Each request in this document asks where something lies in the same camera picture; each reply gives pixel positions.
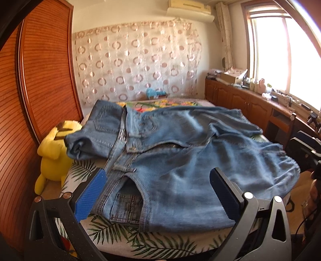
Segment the blue denim jeans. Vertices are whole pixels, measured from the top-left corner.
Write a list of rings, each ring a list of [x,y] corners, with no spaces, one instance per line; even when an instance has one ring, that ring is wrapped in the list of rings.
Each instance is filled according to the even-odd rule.
[[[300,176],[279,144],[237,109],[169,107],[137,112],[97,101],[65,138],[74,160],[103,158],[107,181],[92,212],[142,232],[200,232],[233,226],[209,181],[219,168],[258,199],[285,197]]]

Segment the yellow plush toy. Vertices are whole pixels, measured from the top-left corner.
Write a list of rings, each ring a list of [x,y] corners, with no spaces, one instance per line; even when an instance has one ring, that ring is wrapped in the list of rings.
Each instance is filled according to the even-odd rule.
[[[67,155],[64,139],[67,135],[81,130],[82,125],[66,120],[53,127],[40,143],[37,154],[41,157],[40,176],[35,182],[34,192],[41,195],[48,180],[65,183],[73,160]]]

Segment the palm leaf print bedsheet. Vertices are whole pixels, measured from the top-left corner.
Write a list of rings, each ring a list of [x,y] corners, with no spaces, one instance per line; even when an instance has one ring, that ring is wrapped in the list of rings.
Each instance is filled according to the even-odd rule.
[[[104,164],[100,160],[74,161],[60,195],[65,192],[74,192],[81,182],[86,181],[96,168]],[[56,218],[55,221],[67,251],[77,257],[61,219]],[[80,224],[103,254],[156,260],[183,258],[216,250],[232,230],[232,228],[225,228],[192,234],[139,232],[134,226],[109,221],[95,214],[89,214]]]

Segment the wooden side cabinet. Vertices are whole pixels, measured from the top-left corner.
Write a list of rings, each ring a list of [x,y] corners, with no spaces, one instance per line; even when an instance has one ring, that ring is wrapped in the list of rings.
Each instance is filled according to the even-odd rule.
[[[292,108],[264,99],[256,92],[225,85],[214,79],[205,79],[205,99],[228,109],[240,109],[243,115],[263,130],[270,141],[286,146],[298,131],[320,138],[303,117]]]

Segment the floral pink blanket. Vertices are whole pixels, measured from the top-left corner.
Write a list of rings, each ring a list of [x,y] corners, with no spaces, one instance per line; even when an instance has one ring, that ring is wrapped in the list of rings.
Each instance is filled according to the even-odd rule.
[[[132,108],[140,113],[143,113],[146,111],[153,111],[160,108],[168,108],[168,107],[188,107],[188,106],[214,107],[214,104],[212,104],[207,100],[189,99],[189,98],[162,98],[157,100],[146,100],[146,101],[116,102],[116,104],[122,107]]]

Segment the pink figurine on sill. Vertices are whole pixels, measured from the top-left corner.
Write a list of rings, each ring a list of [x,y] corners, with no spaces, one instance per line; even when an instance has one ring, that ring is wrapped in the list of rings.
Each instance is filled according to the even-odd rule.
[[[258,81],[258,87],[257,87],[257,92],[259,94],[266,93],[266,86],[265,86],[265,79],[262,78]]]

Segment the wooden louvered wardrobe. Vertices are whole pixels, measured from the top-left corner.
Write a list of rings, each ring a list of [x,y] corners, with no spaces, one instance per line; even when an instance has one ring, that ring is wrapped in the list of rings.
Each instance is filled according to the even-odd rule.
[[[73,6],[1,1],[1,236],[22,252],[37,148],[62,120],[83,118],[73,72]]]

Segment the cardboard box on cabinet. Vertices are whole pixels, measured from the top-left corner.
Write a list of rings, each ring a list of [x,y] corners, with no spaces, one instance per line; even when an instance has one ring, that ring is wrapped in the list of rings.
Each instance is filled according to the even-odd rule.
[[[240,84],[246,77],[248,70],[230,68],[228,71],[220,75],[220,79],[227,82],[228,84]]]

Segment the blue toy on bed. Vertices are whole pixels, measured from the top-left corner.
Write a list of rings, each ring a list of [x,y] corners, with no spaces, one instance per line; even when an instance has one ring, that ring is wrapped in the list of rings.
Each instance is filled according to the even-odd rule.
[[[155,90],[153,88],[148,88],[146,90],[146,96],[150,100],[152,98],[158,98],[159,96],[167,96],[164,90]]]

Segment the white circle pattern curtain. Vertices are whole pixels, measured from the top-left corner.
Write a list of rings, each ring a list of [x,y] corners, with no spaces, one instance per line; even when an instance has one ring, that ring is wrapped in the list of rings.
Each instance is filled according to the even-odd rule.
[[[180,19],[122,23],[74,33],[74,70],[82,104],[146,100],[146,90],[194,97],[202,44]]]

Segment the beige window curtain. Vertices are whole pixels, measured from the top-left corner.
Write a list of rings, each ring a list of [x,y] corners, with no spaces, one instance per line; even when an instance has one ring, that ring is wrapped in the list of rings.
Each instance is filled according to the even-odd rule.
[[[216,13],[219,22],[219,28],[221,32],[222,44],[225,61],[224,68],[229,70],[234,66],[233,54],[232,54],[232,25],[229,8],[223,2],[219,2],[215,5]]]

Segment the white wall air conditioner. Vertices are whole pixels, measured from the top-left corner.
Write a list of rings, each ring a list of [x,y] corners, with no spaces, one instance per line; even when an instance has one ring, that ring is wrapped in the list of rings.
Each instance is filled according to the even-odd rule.
[[[204,23],[211,23],[215,19],[209,5],[196,1],[181,0],[168,1],[167,16]]]

